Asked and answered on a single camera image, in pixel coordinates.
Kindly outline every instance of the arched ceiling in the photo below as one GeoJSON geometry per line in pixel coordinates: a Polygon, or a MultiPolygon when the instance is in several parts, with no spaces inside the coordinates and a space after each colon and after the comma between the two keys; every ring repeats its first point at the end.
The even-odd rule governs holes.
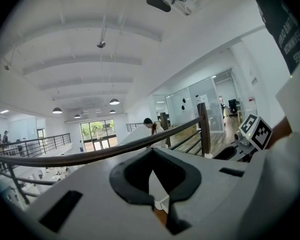
{"type": "Polygon", "coordinates": [[[177,1],[165,13],[146,0],[21,0],[0,37],[0,56],[67,110],[124,101],[165,36],[209,1],[177,1]]]}

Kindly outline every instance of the wooden post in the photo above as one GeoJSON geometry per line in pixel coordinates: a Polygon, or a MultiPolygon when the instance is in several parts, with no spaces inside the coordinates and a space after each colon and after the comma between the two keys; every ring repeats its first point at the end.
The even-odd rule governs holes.
{"type": "MultiPolygon", "coordinates": [[[[165,131],[168,130],[169,124],[168,124],[167,115],[165,112],[160,113],[160,119],[161,119],[162,128],[165,131]]],[[[170,137],[166,138],[165,144],[167,144],[169,148],[171,147],[170,137]]]]}
{"type": "Polygon", "coordinates": [[[196,105],[198,109],[199,117],[202,117],[202,120],[199,121],[199,128],[201,128],[201,146],[202,146],[202,155],[210,153],[211,142],[210,142],[210,129],[209,129],[209,120],[206,110],[206,104],[200,103],[196,105]]]}

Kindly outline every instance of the pendant light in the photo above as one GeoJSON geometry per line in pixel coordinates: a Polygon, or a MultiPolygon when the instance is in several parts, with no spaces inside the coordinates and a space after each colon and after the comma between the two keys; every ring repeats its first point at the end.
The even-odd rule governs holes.
{"type": "Polygon", "coordinates": [[[119,103],[120,103],[120,101],[117,100],[116,98],[113,98],[112,100],[110,100],[110,105],[117,105],[119,103]]]}
{"type": "Polygon", "coordinates": [[[62,113],[62,110],[60,107],[55,107],[52,111],[53,114],[61,114],[62,113]]]}

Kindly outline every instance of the window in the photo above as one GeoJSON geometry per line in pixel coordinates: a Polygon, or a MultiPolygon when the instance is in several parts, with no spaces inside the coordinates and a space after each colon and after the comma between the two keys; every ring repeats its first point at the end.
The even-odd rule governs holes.
{"type": "Polygon", "coordinates": [[[80,126],[86,152],[103,150],[118,144],[113,119],[81,123],[80,126]]]}
{"type": "Polygon", "coordinates": [[[222,96],[221,96],[221,95],[219,96],[219,102],[220,102],[220,104],[223,104],[223,103],[224,103],[224,100],[222,99],[222,96]]]}

